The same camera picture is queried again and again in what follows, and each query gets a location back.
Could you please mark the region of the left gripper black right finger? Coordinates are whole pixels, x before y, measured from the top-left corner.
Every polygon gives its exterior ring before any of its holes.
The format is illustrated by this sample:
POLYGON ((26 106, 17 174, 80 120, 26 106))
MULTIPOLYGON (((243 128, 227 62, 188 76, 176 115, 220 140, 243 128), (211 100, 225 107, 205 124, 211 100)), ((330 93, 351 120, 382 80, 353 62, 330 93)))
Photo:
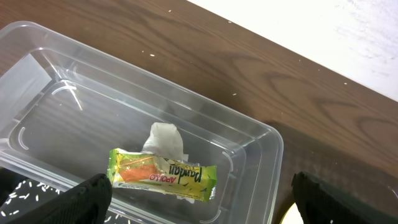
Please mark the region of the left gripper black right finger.
POLYGON ((304 224, 397 224, 381 212, 307 172, 292 179, 292 193, 304 224))

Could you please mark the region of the green orange snack wrapper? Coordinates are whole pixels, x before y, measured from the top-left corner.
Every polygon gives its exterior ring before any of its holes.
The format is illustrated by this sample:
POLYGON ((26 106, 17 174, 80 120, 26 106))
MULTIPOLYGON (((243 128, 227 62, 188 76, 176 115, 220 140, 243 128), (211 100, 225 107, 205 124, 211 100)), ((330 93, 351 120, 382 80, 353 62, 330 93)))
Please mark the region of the green orange snack wrapper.
POLYGON ((217 166, 190 165, 156 154, 109 152, 107 177, 114 188, 146 190, 209 202, 215 197, 217 166))

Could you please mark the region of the white tissue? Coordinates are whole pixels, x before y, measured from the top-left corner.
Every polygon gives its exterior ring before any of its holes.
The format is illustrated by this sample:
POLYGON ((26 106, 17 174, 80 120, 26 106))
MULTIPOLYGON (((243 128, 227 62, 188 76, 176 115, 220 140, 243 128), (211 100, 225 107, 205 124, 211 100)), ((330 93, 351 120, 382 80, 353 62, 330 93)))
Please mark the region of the white tissue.
POLYGON ((174 124, 154 123, 141 152, 176 161, 188 161, 188 154, 183 152, 182 137, 174 124))

